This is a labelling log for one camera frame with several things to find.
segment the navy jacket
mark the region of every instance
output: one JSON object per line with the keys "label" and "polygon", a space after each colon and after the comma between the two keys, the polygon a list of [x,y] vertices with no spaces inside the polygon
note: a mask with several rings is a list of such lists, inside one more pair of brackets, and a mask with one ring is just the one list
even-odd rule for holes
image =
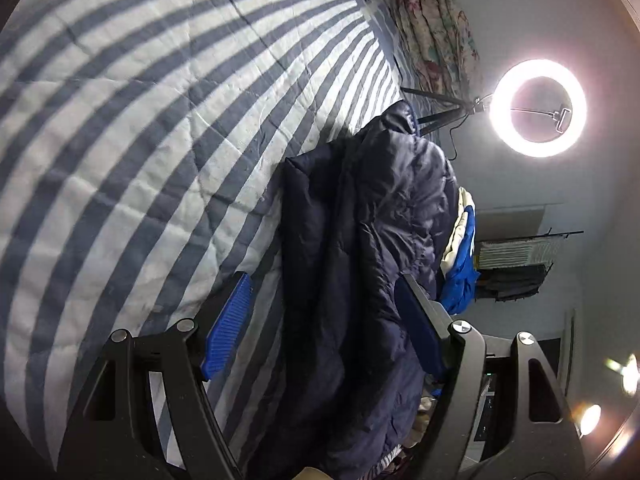
{"label": "navy jacket", "polygon": [[424,373],[394,306],[400,272],[435,298],[458,186],[397,102],[284,164],[286,389],[249,478],[366,473],[407,436]]}

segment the beige cloth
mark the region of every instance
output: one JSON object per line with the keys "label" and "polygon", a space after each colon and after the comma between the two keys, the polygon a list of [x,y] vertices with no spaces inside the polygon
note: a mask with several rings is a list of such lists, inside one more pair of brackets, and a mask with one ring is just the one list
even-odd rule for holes
{"label": "beige cloth", "polygon": [[305,467],[293,480],[332,480],[319,469]]}

